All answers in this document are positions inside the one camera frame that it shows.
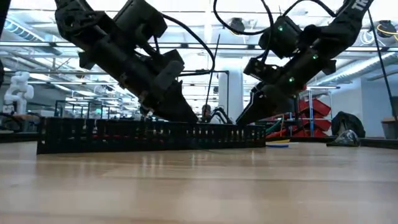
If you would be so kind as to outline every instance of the white robot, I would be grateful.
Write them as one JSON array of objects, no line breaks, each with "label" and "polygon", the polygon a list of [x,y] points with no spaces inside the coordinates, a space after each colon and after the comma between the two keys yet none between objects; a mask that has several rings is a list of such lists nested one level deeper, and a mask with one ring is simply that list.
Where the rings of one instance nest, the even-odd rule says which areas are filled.
[{"label": "white robot", "polygon": [[[11,85],[4,94],[4,106],[2,107],[3,113],[17,113],[26,114],[27,100],[33,99],[34,88],[27,84],[30,78],[29,72],[16,72],[11,77]],[[14,108],[13,102],[17,102],[17,108]]]}]

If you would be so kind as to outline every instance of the black bag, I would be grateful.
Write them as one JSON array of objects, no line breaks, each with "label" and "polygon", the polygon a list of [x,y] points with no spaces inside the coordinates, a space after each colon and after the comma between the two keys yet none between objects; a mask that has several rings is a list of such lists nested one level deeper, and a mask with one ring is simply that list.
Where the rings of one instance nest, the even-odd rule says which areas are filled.
[{"label": "black bag", "polygon": [[339,136],[346,130],[352,130],[359,138],[365,138],[365,129],[362,122],[353,114],[340,111],[331,121],[331,133]]}]

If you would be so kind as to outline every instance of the pillar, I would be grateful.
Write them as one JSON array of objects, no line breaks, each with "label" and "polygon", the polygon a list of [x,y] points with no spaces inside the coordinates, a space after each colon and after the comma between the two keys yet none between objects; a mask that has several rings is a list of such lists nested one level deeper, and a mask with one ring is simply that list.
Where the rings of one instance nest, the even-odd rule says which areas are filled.
[{"label": "pillar", "polygon": [[243,112],[242,60],[240,58],[220,59],[217,59],[217,64],[221,65],[217,70],[228,70],[229,81],[227,74],[218,73],[218,106],[223,107],[231,120],[235,122]]}]

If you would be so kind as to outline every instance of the table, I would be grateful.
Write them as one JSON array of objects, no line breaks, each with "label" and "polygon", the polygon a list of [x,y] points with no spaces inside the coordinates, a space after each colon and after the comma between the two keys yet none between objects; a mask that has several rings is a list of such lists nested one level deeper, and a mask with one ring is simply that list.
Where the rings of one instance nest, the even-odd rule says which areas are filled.
[{"label": "table", "polygon": [[395,223],[398,151],[35,155],[0,144],[0,223]]}]

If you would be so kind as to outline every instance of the ceiling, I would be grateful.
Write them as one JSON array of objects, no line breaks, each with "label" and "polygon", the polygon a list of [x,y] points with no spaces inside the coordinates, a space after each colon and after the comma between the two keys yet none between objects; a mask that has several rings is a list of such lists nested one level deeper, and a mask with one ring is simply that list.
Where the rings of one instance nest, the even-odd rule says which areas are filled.
[{"label": "ceiling", "polygon": [[[106,11],[110,17],[114,17],[116,13],[124,6],[126,0],[87,0],[94,10]],[[226,58],[241,58],[240,66],[244,67],[246,62],[253,55],[259,55],[261,49],[257,47],[253,50],[247,50],[247,45],[256,45],[259,36],[236,36],[228,30],[223,29],[222,25],[216,20],[212,13],[212,0],[147,0],[149,4],[154,6],[157,10],[172,16],[191,28],[201,39],[203,39],[210,48],[215,48],[218,36],[220,35],[220,46],[218,51],[219,60],[227,60]],[[266,1],[270,7],[273,17],[276,18],[280,12],[284,12],[294,0],[284,1]],[[332,10],[337,10],[340,7],[342,0],[324,0],[323,1]],[[386,4],[391,3],[387,0],[377,0],[373,3],[371,11],[375,21],[392,20],[394,24],[398,24],[398,14],[393,7],[386,7]],[[9,11],[8,19],[17,26],[20,26],[23,31],[31,34],[37,42],[64,42],[59,36],[57,26],[54,19],[55,11],[54,0],[40,0],[40,1],[26,1],[26,0],[12,0],[11,9]],[[243,18],[246,31],[257,31],[269,26],[267,14],[259,0],[219,0],[217,10],[220,16],[225,21],[230,21],[234,17]],[[327,25],[331,21],[328,14],[319,6],[310,1],[301,2],[289,14],[291,18],[300,26],[305,27],[310,24],[317,26]],[[369,18],[366,16],[363,21],[364,28],[369,27]],[[169,43],[189,43],[189,49],[181,49],[178,51],[185,61],[186,70],[207,69],[211,67],[211,62],[206,52],[198,47],[197,41],[191,37],[181,27],[176,26],[172,22],[167,21],[169,28],[159,39],[161,51],[166,52],[175,48]],[[354,46],[370,46],[373,44],[364,43],[365,40],[370,39],[366,34],[366,29],[360,34],[360,38]],[[7,67],[10,70],[17,70],[21,64],[30,68],[30,71],[37,71],[38,74],[35,81],[40,81],[46,78],[51,78],[51,81],[57,82],[116,82],[109,75],[103,74],[102,69],[94,67],[83,78],[74,75],[76,72],[88,72],[79,67],[77,52],[80,50],[76,47],[29,47],[24,44],[27,39],[22,38],[15,32],[6,30],[1,37],[4,42],[18,42],[17,44],[2,44],[0,43],[0,57],[8,62]],[[382,45],[394,47],[398,41],[394,38],[381,39]],[[340,70],[345,69],[345,66],[356,60],[366,60],[367,58],[375,57],[375,52],[363,52],[360,48],[356,48],[352,52],[345,52],[338,57],[337,67]],[[283,65],[287,60],[280,60],[273,54],[267,59],[267,63]],[[64,73],[68,75],[58,75],[57,73]],[[324,74],[320,73],[315,79],[322,78]],[[183,93],[194,108],[199,111],[204,104],[205,99],[202,97],[207,93],[207,87],[204,85],[209,82],[210,76],[203,75],[199,77],[183,77],[184,83],[189,84],[183,89]],[[249,90],[257,82],[254,78],[244,76],[245,101],[248,102]],[[212,81],[213,86],[218,86],[217,78]],[[136,110],[138,107],[137,100],[132,94],[126,90],[122,90],[117,85],[112,85],[115,91],[104,90],[103,85],[98,86],[82,86],[70,84],[57,84],[62,91],[74,90],[75,96],[84,97],[79,94],[79,91],[91,92],[96,96],[115,96],[116,98],[124,99],[124,111]],[[218,104],[218,96],[210,91],[210,105],[216,106]],[[113,100],[109,100],[109,104],[114,104]]]}]

